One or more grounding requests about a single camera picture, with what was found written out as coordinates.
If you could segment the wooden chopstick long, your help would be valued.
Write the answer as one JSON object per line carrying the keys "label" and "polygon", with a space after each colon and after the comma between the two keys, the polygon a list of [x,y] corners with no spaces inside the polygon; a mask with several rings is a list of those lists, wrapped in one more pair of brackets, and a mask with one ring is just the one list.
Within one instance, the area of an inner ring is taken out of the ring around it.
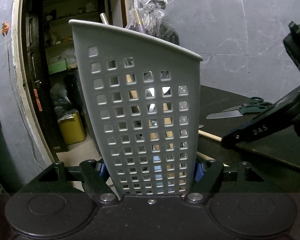
{"label": "wooden chopstick long", "polygon": [[199,134],[200,136],[202,136],[202,137],[205,137],[205,138],[208,138],[208,139],[217,141],[217,142],[221,142],[221,140],[222,140],[222,138],[219,137],[219,136],[216,136],[216,135],[214,135],[214,134],[207,133],[207,132],[204,132],[204,131],[201,131],[201,130],[198,131],[198,134]]}

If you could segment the green handled scissors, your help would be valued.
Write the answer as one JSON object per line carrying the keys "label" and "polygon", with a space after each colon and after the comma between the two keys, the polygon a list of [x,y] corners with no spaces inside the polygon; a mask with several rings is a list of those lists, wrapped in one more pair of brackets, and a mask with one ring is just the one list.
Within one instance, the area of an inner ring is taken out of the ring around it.
{"label": "green handled scissors", "polygon": [[238,110],[241,114],[245,113],[261,113],[266,109],[269,109],[273,104],[271,102],[264,101],[263,98],[258,96],[251,97],[248,102],[243,103],[235,107],[223,110],[224,112]]}

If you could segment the blue handled spoon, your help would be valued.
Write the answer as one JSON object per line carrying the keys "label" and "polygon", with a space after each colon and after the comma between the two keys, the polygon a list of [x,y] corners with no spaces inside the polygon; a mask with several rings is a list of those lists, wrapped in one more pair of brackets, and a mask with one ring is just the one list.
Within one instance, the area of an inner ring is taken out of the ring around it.
{"label": "blue handled spoon", "polygon": [[[156,104],[151,103],[149,105],[148,111],[151,114],[156,113]],[[156,118],[149,119],[148,124],[149,124],[150,128],[157,128],[157,126],[158,126],[157,119]],[[160,174],[160,172],[162,173],[162,165],[160,164],[161,163],[161,155],[158,155],[160,153],[160,144],[158,143],[159,142],[159,132],[150,132],[149,138],[150,138],[151,142],[154,143],[151,145],[152,153],[157,154],[157,155],[153,155],[153,157],[152,157],[152,162],[154,163],[153,170],[155,172],[154,178],[156,181],[155,187],[157,190],[156,194],[163,194],[164,193],[164,190],[163,190],[164,184],[162,182],[163,175]]]}

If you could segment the white perforated utensil basket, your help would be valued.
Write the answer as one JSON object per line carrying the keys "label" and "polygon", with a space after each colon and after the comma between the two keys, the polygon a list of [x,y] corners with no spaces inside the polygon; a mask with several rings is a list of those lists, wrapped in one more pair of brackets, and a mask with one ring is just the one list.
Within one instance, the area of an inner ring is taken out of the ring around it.
{"label": "white perforated utensil basket", "polygon": [[[117,192],[185,196],[196,163],[202,57],[122,27],[69,24],[86,109]],[[150,132],[159,132],[163,194],[156,194]]]}

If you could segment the wooden chopstick purple band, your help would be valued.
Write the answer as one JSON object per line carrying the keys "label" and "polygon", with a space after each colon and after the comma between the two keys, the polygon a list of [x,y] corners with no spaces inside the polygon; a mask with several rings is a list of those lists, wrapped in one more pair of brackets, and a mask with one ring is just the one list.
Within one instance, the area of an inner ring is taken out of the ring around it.
{"label": "wooden chopstick purple band", "polygon": [[134,14],[134,17],[135,17],[136,26],[138,28],[138,31],[142,34],[146,34],[146,29],[144,27],[143,20],[142,20],[142,17],[140,15],[140,13],[139,13],[139,10],[134,9],[133,14]]}

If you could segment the yellow container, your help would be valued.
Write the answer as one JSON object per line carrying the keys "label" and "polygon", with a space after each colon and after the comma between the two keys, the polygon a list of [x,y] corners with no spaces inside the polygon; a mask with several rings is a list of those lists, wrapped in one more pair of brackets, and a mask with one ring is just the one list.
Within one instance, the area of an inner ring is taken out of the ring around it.
{"label": "yellow container", "polygon": [[85,130],[77,110],[74,109],[65,113],[58,119],[58,125],[66,145],[85,141]]}

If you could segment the green box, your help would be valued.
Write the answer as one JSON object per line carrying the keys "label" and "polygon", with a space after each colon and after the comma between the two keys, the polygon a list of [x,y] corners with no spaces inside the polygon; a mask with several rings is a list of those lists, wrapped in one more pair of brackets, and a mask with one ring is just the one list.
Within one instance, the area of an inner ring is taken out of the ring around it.
{"label": "green box", "polygon": [[48,65],[49,74],[55,74],[67,70],[67,62],[65,60]]}

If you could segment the plastic bag of dark contents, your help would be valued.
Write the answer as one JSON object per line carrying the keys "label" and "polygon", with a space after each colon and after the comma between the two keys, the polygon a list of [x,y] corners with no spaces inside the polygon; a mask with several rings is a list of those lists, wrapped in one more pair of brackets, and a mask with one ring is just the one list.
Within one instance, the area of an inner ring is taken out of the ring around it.
{"label": "plastic bag of dark contents", "polygon": [[[125,28],[138,31],[133,10],[129,11],[129,20]],[[170,22],[165,10],[159,9],[152,4],[138,10],[142,17],[147,35],[171,42],[178,46],[180,45],[179,35]]]}

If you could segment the orange wall hook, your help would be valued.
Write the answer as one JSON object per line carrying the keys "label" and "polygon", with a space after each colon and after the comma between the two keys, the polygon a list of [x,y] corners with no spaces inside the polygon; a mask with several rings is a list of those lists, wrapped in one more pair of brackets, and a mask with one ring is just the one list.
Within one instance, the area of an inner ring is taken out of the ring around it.
{"label": "orange wall hook", "polygon": [[8,31],[9,31],[9,23],[8,22],[4,22],[1,25],[1,33],[2,33],[2,35],[6,36],[8,34]]}

